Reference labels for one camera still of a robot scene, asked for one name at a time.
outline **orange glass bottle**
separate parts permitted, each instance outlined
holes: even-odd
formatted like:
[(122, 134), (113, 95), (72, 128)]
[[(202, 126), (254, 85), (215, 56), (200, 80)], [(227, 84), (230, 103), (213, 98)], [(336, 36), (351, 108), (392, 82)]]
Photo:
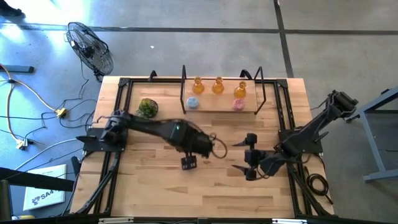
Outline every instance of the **orange glass bottle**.
[(217, 77), (216, 83), (214, 83), (213, 85), (213, 92), (216, 94), (222, 94), (223, 91), (224, 91), (223, 78)]
[(236, 87), (234, 91), (234, 95), (236, 98), (243, 99), (246, 96), (246, 83), (244, 81), (241, 81), (239, 83), (239, 86)]
[(202, 94), (205, 91), (205, 86), (201, 82), (200, 77), (195, 77), (195, 83), (192, 86), (192, 91), (196, 94)]

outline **green plant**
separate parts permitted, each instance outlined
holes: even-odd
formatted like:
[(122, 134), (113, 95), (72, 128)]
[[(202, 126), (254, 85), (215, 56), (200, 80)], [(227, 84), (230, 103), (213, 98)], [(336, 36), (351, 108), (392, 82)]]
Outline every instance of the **green plant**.
[(157, 103), (149, 98), (142, 99), (139, 104), (137, 115), (143, 118), (153, 118), (156, 116), (159, 107)]

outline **gray floor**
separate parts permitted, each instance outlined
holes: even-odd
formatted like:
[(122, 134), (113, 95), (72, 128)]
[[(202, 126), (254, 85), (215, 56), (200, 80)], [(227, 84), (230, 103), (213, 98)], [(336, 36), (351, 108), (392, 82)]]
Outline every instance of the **gray floor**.
[[(24, 20), (0, 23), (65, 25), (70, 21), (101, 27), (211, 27), (277, 29), (271, 0), (214, 1), (29, 1), (9, 0), (26, 13)], [(393, 0), (281, 0), (286, 29), (397, 30), (398, 2)], [(51, 106), (77, 96), (83, 83), (80, 61), (64, 31), (0, 29), (0, 63), (32, 65), (31, 75), (13, 73), (35, 89)], [(236, 76), (243, 68), (250, 72), (262, 65), (266, 77), (286, 77), (279, 34), (174, 33), (174, 32), (97, 32), (111, 49), (112, 75), (180, 75), (182, 64), (189, 75)], [(345, 91), (359, 105), (377, 97), (386, 88), (398, 85), (398, 36), (376, 35), (287, 35), (295, 77), (304, 78), (311, 106), (317, 106), (333, 89)], [(83, 99), (96, 99), (100, 84), (90, 69), (83, 66), (90, 81)], [(5, 105), (9, 87), (0, 85), (0, 105)], [(39, 117), (48, 109), (22, 86), (11, 100), (12, 116)], [(69, 102), (71, 107), (76, 102)], [(94, 102), (74, 109), (70, 117), (90, 113)], [(85, 121), (66, 123), (70, 126)], [(15, 149), (10, 135), (0, 133), (0, 165), (15, 168), (47, 146), (84, 134), (84, 128), (65, 129), (58, 120), (45, 121), (48, 129), (30, 137), (44, 143)], [(25, 135), (41, 126), (41, 121), (12, 120), (15, 133)], [(6, 120), (0, 123), (6, 130)], [(362, 175), (377, 171), (360, 121), (345, 124), (335, 121), (327, 127), (330, 134), (322, 140), (326, 173), (335, 201), (336, 214), (397, 222), (398, 179), (378, 180), (371, 184)], [(82, 147), (78, 142), (57, 146), (28, 163), (21, 170)]]

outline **wooden table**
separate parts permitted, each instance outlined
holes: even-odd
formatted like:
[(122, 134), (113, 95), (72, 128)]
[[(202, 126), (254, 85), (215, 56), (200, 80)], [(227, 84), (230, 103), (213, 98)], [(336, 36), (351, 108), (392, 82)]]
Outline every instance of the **wooden table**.
[[(105, 77), (98, 97), (94, 120), (109, 116), (114, 108), (120, 77)], [(297, 126), (311, 120), (311, 112), (301, 78), (288, 78), (290, 100)], [(262, 87), (256, 85), (257, 101), (262, 102)], [(272, 150), (278, 140), (279, 119), (272, 85), (266, 85), (267, 101), (257, 115), (253, 113), (182, 113), (180, 84), (135, 83), (130, 113), (137, 110), (142, 98), (159, 104), (156, 119), (185, 118), (199, 125), (206, 133), (216, 133), (228, 146), (225, 159), (210, 156), (198, 158), (198, 167), (182, 171), (184, 156), (161, 138), (129, 131), (126, 150), (122, 154), (112, 209), (113, 217), (231, 217), (231, 218), (289, 218), (294, 217), (286, 166), (274, 177), (254, 182), (246, 181), (241, 171), (231, 165), (246, 166), (246, 147), (233, 147), (252, 132), (258, 135), (258, 149)], [(103, 127), (101, 119), (95, 127)], [(81, 167), (71, 212), (77, 211), (97, 187), (104, 153), (95, 152)], [(310, 173), (325, 176), (320, 160), (312, 157), (306, 164)], [(102, 207), (108, 190), (105, 189)], [(298, 199), (303, 208), (300, 190)], [(325, 197), (316, 196), (324, 208), (333, 213)]]

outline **yellow extension cord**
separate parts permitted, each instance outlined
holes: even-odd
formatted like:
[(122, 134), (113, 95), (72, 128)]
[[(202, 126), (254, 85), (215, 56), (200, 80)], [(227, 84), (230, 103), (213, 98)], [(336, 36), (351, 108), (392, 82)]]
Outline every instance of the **yellow extension cord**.
[[(4, 71), (6, 71), (6, 73), (7, 73), (7, 75), (8, 75), (8, 79), (11, 80), (11, 75), (10, 75), (10, 73), (8, 72), (8, 70), (5, 68), (5, 66), (3, 66), (2, 64), (0, 64), (0, 66), (2, 66), (2, 68), (4, 69)], [(21, 84), (21, 85), (24, 85), (28, 90), (30, 90), (34, 95), (36, 95), (37, 98), (38, 98), (46, 107), (48, 107), (50, 110), (52, 110), (52, 111), (54, 111), (54, 113), (56, 113), (55, 109), (52, 108), (51, 106), (49, 106), (48, 104), (46, 104), (46, 102), (45, 102), (45, 101), (44, 101), (44, 100), (31, 88), (31, 87), (29, 87), (28, 85), (26, 85), (25, 83), (23, 83), (23, 82), (21, 82), (21, 81), (16, 81), (16, 80), (15, 80), (15, 82), (16, 82), (16, 83), (19, 83), (19, 84)], [(20, 139), (18, 139), (18, 138), (15, 136), (15, 134), (12, 132), (12, 129), (11, 129), (11, 122), (10, 122), (10, 118), (9, 118), (9, 117), (10, 117), (10, 116), (9, 116), (10, 98), (11, 98), (11, 93), (12, 93), (12, 91), (13, 91), (13, 89), (14, 89), (14, 84), (13, 84), (13, 83), (10, 83), (10, 84), (11, 84), (11, 87), (10, 87), (10, 91), (9, 91), (9, 93), (8, 93), (8, 97), (7, 97), (7, 106), (6, 106), (6, 109), (7, 109), (7, 113), (6, 113), (6, 116), (7, 116), (7, 126), (8, 126), (8, 131), (11, 133), (12, 138), (14, 138), (15, 141), (16, 141), (16, 143), (17, 143), (17, 148), (21, 148), (21, 146), (22, 146), (22, 144), (23, 144), (23, 142), (24, 142), (25, 139), (20, 140)]]

